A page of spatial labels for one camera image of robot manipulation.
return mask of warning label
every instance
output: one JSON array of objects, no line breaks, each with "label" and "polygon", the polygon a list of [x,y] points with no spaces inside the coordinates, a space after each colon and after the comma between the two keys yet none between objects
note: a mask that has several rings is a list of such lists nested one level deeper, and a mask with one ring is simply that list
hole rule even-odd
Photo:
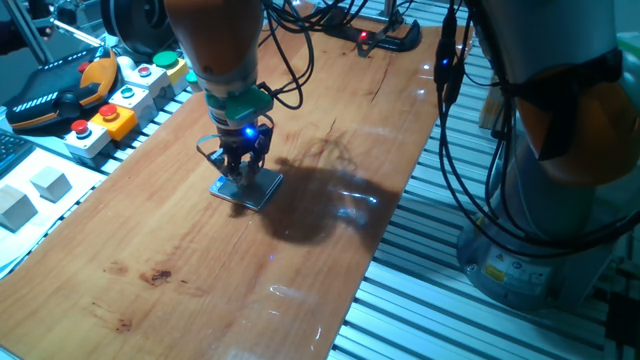
[{"label": "warning label", "polygon": [[482,273],[505,287],[538,295],[544,289],[551,268],[524,263],[499,248],[492,247]]}]

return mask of green button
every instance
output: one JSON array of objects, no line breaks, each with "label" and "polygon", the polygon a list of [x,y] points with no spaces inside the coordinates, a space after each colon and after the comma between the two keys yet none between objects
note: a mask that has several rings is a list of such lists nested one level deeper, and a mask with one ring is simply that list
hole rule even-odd
[{"label": "green button", "polygon": [[122,94],[122,97],[125,99],[129,99],[132,98],[134,95],[133,89],[130,87],[125,87],[122,89],[122,91],[120,91],[120,94]]},{"label": "green button", "polygon": [[165,70],[178,66],[178,54],[173,51],[163,51],[153,57],[153,63]]},{"label": "green button", "polygon": [[187,74],[187,82],[189,84],[197,84],[198,77],[196,76],[196,73],[194,73],[193,71],[189,71],[189,73]]}]

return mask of black cable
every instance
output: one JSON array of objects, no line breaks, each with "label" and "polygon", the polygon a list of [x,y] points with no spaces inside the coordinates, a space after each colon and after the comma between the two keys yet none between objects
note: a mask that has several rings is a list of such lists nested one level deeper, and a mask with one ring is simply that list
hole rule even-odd
[{"label": "black cable", "polygon": [[504,156],[503,156],[503,166],[502,166],[502,176],[500,180],[500,200],[502,203],[502,209],[511,223],[511,226],[518,229],[522,233],[529,235],[528,231],[525,230],[518,224],[518,222],[514,219],[511,214],[511,210],[509,210],[509,203],[507,201],[507,172],[509,170],[509,164],[511,163],[511,150],[512,150],[512,141],[513,141],[513,131],[511,122],[513,121],[513,102],[510,97],[504,98],[504,115],[503,115],[503,125],[505,128],[505,139],[504,139]]},{"label": "black cable", "polygon": [[284,50],[280,45],[280,41],[278,40],[278,36],[276,35],[275,28],[273,26],[273,18],[272,18],[271,12],[269,11],[267,11],[267,24],[269,25],[269,30],[271,30],[271,35],[272,35],[271,37],[273,38],[273,42],[276,44],[276,49],[278,49],[278,53],[280,53],[280,57],[282,57],[282,61],[284,62],[285,67],[289,71],[291,78],[293,78],[293,81],[296,84],[296,90],[298,91],[298,104],[295,106],[289,105],[286,102],[284,102],[282,99],[280,99],[280,97],[278,97],[277,95],[274,96],[273,98],[276,101],[278,101],[282,106],[286,107],[289,110],[298,110],[302,107],[302,104],[304,102],[302,87],[300,86],[300,82],[298,81],[298,77],[295,71],[293,71],[293,68],[289,63],[289,59],[287,59],[287,55],[285,55]]},{"label": "black cable", "polygon": [[[298,12],[298,10],[295,8],[295,6],[291,3],[291,0],[285,0],[289,7],[291,8],[291,10],[294,12],[295,15],[300,16],[300,13]],[[300,83],[300,87],[305,86],[309,80],[311,79],[311,75],[313,75],[313,70],[315,69],[315,52],[313,49],[313,42],[311,41],[311,35],[309,34],[309,32],[305,32],[304,33],[304,37],[307,43],[307,50],[308,50],[308,62],[307,62],[307,67],[306,69],[302,72],[302,74],[300,76],[298,76],[298,81],[300,81],[301,79],[303,79],[305,76],[306,78],[304,80],[302,80],[302,82]],[[295,91],[295,88],[293,89],[287,89],[287,87],[291,86],[294,84],[294,81],[291,80],[288,83],[286,83],[282,88],[280,88],[279,91],[282,94],[286,94],[292,91]]]},{"label": "black cable", "polygon": [[[280,25],[276,24],[276,26],[275,26],[275,30],[278,30],[278,27],[279,27],[279,26],[280,26]],[[264,39],[260,40],[260,42],[258,43],[258,47],[261,47],[262,45],[264,45],[264,43],[266,43],[266,42],[267,42],[267,40],[269,40],[269,39],[271,38],[271,36],[273,36],[273,33],[272,33],[270,30],[271,30],[271,29],[266,30],[266,31],[269,31],[269,34],[267,34],[267,36],[265,36],[265,37],[264,37]]]},{"label": "black cable", "polygon": [[[335,10],[342,0],[336,0],[324,8],[318,8],[307,16],[296,16],[293,12],[290,12],[282,6],[274,4],[272,1],[265,0],[264,6],[268,11],[272,11],[274,21],[278,23],[283,29],[291,33],[304,33],[305,31],[322,32],[328,29],[344,27],[350,25],[360,15],[368,0],[364,0],[356,9],[356,11],[347,16],[344,21],[337,24],[325,24],[324,20]],[[351,13],[351,9],[355,5],[355,0],[349,1],[347,7],[347,15]]]},{"label": "black cable", "polygon": [[[466,51],[466,41],[463,44],[463,50],[461,52],[461,58],[464,57]],[[438,96],[442,97],[442,92],[438,92]],[[440,111],[441,115],[444,115],[445,117],[448,116],[448,110],[442,110]],[[632,214],[632,216],[628,217],[627,219],[618,219],[616,221],[613,221],[605,226],[602,226],[599,229],[590,231],[588,233],[585,234],[581,234],[579,236],[574,236],[574,237],[570,237],[570,238],[562,238],[562,239],[554,239],[554,241],[548,241],[547,239],[541,239],[538,237],[531,237],[531,236],[522,236],[519,234],[514,233],[513,231],[511,231],[510,229],[506,228],[504,225],[502,225],[499,221],[497,221],[495,218],[493,218],[491,215],[489,215],[483,208],[482,206],[475,200],[475,197],[473,196],[473,194],[470,193],[470,191],[468,190],[468,188],[466,187],[466,185],[464,184],[464,181],[462,180],[462,178],[460,177],[459,173],[457,172],[457,169],[455,167],[455,164],[453,162],[453,158],[451,156],[450,150],[449,150],[449,146],[448,146],[448,140],[446,137],[446,126],[443,126],[443,129],[441,130],[441,146],[443,149],[443,154],[441,156],[441,160],[444,161],[444,155],[446,154],[446,158],[447,161],[449,163],[449,166],[451,168],[451,172],[453,173],[454,177],[456,178],[456,181],[458,182],[458,184],[460,185],[460,187],[462,188],[463,192],[465,193],[465,195],[467,196],[467,198],[473,203],[474,207],[476,207],[476,209],[486,218],[488,219],[494,226],[496,226],[497,228],[499,228],[501,231],[503,231],[504,233],[506,233],[507,235],[511,236],[514,239],[520,240],[526,244],[532,245],[532,246],[536,246],[536,247],[542,247],[542,248],[547,248],[547,249],[555,249],[555,250],[569,250],[569,252],[567,252],[564,255],[558,255],[558,256],[565,256],[565,255],[569,255],[569,254],[574,254],[577,252],[581,252],[581,251],[585,251],[585,250],[589,250],[591,248],[600,246],[604,243],[610,242],[612,241],[612,238],[615,240],[616,236],[621,236],[622,234],[625,233],[626,231],[629,231],[633,228],[634,224],[637,224],[638,222],[640,222],[640,212],[638,213],[634,213]],[[448,175],[446,173],[443,173],[443,176],[447,177],[447,183],[448,183],[448,187],[449,187],[449,191],[451,192],[453,197],[457,197],[457,194],[455,194],[455,189],[450,185],[450,182],[448,181]],[[611,228],[611,227],[615,227],[616,225],[619,225],[620,222],[623,222],[622,225],[618,226],[618,228],[614,231],[605,233],[605,234],[601,234],[598,237],[595,238],[591,238],[589,239],[588,237],[594,234],[598,234],[600,232],[603,232],[604,230]]]},{"label": "black cable", "polygon": [[494,83],[490,83],[490,84],[483,84],[481,82],[478,82],[476,80],[474,80],[469,73],[467,72],[467,69],[464,70],[464,76],[467,77],[467,79],[469,79],[469,81],[471,81],[472,83],[478,85],[478,86],[483,86],[483,87],[496,87],[496,86],[500,86],[500,82],[494,82]]},{"label": "black cable", "polygon": [[[502,106],[502,108],[500,108],[500,111],[498,112],[498,115],[496,116],[493,122],[494,128],[500,122],[500,117],[502,116],[503,111],[504,111],[504,105]],[[504,122],[502,123],[501,134],[504,134]],[[496,148],[493,152],[493,156],[491,157],[491,163],[489,164],[489,169],[487,170],[487,177],[484,182],[484,199],[485,199],[485,202],[487,203],[487,208],[489,209],[489,213],[493,215],[496,219],[499,219],[500,217],[498,216],[495,209],[493,208],[493,205],[491,204],[490,190],[491,190],[491,177],[493,176],[493,170],[495,169],[496,163],[498,162],[498,156],[500,155],[501,149],[502,149],[502,137],[498,139]]]},{"label": "black cable", "polygon": [[456,12],[455,12],[456,15],[458,15],[458,11],[460,10],[460,7],[462,7],[462,3],[463,2],[464,2],[464,0],[459,0],[458,7],[456,8]]},{"label": "black cable", "polygon": [[406,9],[404,9],[404,11],[402,12],[402,16],[405,16],[405,15],[407,14],[407,12],[409,11],[409,9],[411,8],[411,5],[413,5],[413,2],[414,2],[414,1],[415,1],[415,0],[407,0],[407,1],[403,1],[403,2],[401,2],[400,4],[396,5],[396,9],[398,9],[398,11],[400,11],[400,7],[401,7],[401,6],[404,6],[404,5],[407,5],[407,4],[408,4],[408,5],[407,5],[407,8],[406,8]]},{"label": "black cable", "polygon": [[467,209],[464,207],[464,205],[460,201],[460,198],[458,198],[458,195],[453,189],[453,185],[451,184],[451,180],[449,179],[449,175],[447,174],[447,169],[445,167],[444,153],[445,153],[445,144],[447,144],[446,128],[447,128],[447,118],[449,117],[449,110],[444,109],[442,93],[438,93],[438,113],[440,114],[439,115],[440,146],[438,151],[438,156],[440,159],[440,171],[442,172],[442,176],[444,178],[445,184],[447,185],[447,188],[451,192],[451,197],[453,197],[453,200],[455,201],[456,205],[458,205],[458,207],[460,208],[460,211],[462,212],[464,217],[467,218],[467,220],[473,225],[476,231],[482,234],[482,236],[484,236],[487,240],[491,241],[491,243],[494,244],[496,247],[502,250],[508,251],[509,253],[514,255],[524,256],[524,257],[533,258],[533,259],[553,259],[553,258],[560,258],[560,257],[571,255],[571,252],[560,252],[555,254],[539,255],[539,254],[531,254],[531,253],[525,253],[522,251],[514,250],[509,248],[508,246],[503,245],[500,241],[496,240],[493,236],[489,235],[489,233],[487,233],[487,231],[480,224],[478,224],[478,221],[474,219],[471,216],[471,214],[469,214]]}]

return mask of wooden tabletop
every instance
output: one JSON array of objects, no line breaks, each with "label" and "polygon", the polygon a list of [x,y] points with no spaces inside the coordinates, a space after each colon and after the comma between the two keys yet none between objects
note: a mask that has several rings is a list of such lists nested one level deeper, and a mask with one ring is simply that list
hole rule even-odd
[{"label": "wooden tabletop", "polygon": [[[194,95],[0,282],[0,344],[29,360],[324,359],[437,118],[439,33],[367,59],[313,35],[304,107],[271,112],[284,181],[262,213],[209,194],[219,174],[195,143],[215,128]],[[304,38],[280,40],[302,71]],[[260,74],[289,80],[271,41]]]}]

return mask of keyboard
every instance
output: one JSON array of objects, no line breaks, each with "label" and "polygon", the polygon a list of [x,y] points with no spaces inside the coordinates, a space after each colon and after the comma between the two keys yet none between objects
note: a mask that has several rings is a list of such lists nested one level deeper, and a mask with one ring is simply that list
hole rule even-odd
[{"label": "keyboard", "polygon": [[0,130],[0,178],[18,166],[35,148],[29,141]]}]

